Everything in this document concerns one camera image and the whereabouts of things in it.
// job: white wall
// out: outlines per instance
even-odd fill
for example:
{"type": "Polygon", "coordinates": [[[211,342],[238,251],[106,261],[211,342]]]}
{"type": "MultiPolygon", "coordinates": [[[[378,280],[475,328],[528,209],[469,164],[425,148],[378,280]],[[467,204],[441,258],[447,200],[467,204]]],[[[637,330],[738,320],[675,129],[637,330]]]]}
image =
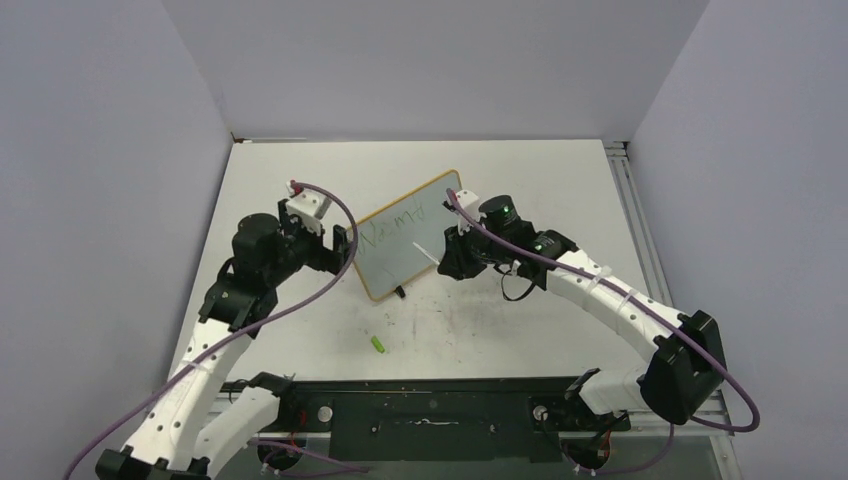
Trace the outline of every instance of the white wall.
{"type": "Polygon", "coordinates": [[[3,478],[59,478],[161,383],[229,146],[158,1],[2,3],[3,478]]]}
{"type": "Polygon", "coordinates": [[[712,0],[631,145],[672,295],[719,320],[762,407],[734,442],[751,479],[845,476],[846,22],[838,0],[712,0]]]}
{"type": "Polygon", "coordinates": [[[629,139],[707,0],[166,0],[238,136],[629,139]]]}

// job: cable tie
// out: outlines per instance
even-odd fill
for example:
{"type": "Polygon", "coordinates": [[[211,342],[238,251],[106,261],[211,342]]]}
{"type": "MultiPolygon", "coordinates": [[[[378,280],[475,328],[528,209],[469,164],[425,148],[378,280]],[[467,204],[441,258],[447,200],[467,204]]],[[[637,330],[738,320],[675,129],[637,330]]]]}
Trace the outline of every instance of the cable tie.
{"type": "Polygon", "coordinates": [[[185,365],[185,366],[192,367],[195,370],[203,370],[204,372],[209,374],[210,377],[218,379],[221,382],[227,381],[226,377],[222,377],[221,375],[216,375],[215,372],[212,371],[212,369],[210,369],[209,367],[207,367],[206,365],[203,365],[201,363],[193,362],[191,360],[180,360],[180,363],[185,365]]]}
{"type": "Polygon", "coordinates": [[[633,298],[633,296],[637,293],[639,293],[638,290],[636,290],[635,288],[631,288],[630,291],[627,292],[627,295],[625,295],[624,298],[621,299],[621,303],[619,303],[618,308],[615,309],[615,314],[618,315],[619,313],[621,313],[621,309],[624,308],[624,306],[627,305],[627,302],[629,302],[630,299],[633,298]]]}
{"type": "Polygon", "coordinates": [[[586,311],[586,312],[589,311],[588,310],[588,308],[589,308],[589,296],[592,294],[592,290],[594,290],[595,287],[597,287],[598,284],[601,283],[601,279],[609,277],[611,274],[612,274],[612,268],[610,268],[608,266],[604,266],[603,268],[601,268],[601,271],[599,271],[595,275],[595,277],[592,279],[592,281],[589,282],[588,285],[586,285],[586,289],[584,290],[584,294],[583,294],[583,301],[580,302],[580,306],[583,308],[584,311],[586,311]]]}

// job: marker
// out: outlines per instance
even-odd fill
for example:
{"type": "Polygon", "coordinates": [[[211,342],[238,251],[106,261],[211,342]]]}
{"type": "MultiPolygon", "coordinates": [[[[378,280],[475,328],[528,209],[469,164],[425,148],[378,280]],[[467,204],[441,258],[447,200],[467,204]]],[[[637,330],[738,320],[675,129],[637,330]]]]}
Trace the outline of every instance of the marker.
{"type": "Polygon", "coordinates": [[[376,348],[378,352],[386,353],[386,349],[383,347],[383,344],[380,343],[380,339],[377,338],[377,335],[371,337],[371,345],[374,345],[374,348],[376,348]]]}
{"type": "Polygon", "coordinates": [[[439,265],[439,259],[434,257],[433,255],[431,255],[430,252],[428,252],[427,250],[424,249],[424,247],[422,247],[421,245],[418,245],[415,242],[412,242],[412,245],[414,245],[415,248],[417,248],[419,252],[423,253],[425,257],[429,258],[431,262],[435,263],[436,266],[439,265]]]}

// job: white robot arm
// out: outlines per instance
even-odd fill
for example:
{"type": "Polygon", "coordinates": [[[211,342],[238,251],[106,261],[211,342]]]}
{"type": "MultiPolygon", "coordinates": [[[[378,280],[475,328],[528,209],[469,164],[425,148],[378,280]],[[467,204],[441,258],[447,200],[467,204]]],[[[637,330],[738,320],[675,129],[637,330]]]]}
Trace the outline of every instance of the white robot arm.
{"type": "Polygon", "coordinates": [[[463,190],[456,192],[453,202],[445,206],[460,207],[462,212],[458,225],[445,231],[439,273],[462,280],[475,277],[487,265],[507,266],[509,273],[580,305],[648,363],[647,368],[584,375],[573,390],[593,413],[650,409],[682,425],[719,386],[722,376],[714,366],[667,328],[684,332],[726,368],[712,317],[701,311],[687,316],[636,291],[567,237],[553,230],[537,232],[521,219],[507,195],[481,203],[473,192],[463,190]],[[479,220],[467,217],[466,211],[479,212],[479,220]],[[485,231],[472,228],[472,221],[485,231]]]}
{"type": "Polygon", "coordinates": [[[186,366],[192,370],[153,404],[120,451],[103,452],[96,466],[101,480],[214,478],[239,448],[277,418],[285,385],[250,385],[203,428],[227,375],[258,331],[197,359],[233,332],[268,317],[277,304],[276,288],[304,265],[339,272],[350,245],[346,230],[336,226],[334,248],[324,247],[321,219],[329,205],[320,193],[291,191],[291,198],[278,205],[279,219],[260,213],[239,222],[234,255],[207,291],[173,375],[186,366]]]}

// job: small whiteboard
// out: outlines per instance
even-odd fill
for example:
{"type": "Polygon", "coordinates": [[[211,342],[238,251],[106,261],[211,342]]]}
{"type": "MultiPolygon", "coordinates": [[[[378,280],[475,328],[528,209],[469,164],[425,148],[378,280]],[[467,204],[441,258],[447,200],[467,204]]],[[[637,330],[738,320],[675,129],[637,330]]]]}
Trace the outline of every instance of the small whiteboard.
{"type": "Polygon", "coordinates": [[[445,229],[456,225],[445,190],[460,190],[459,172],[448,170],[362,219],[354,266],[368,298],[378,302],[434,266],[413,243],[434,257],[445,253],[445,229]]]}

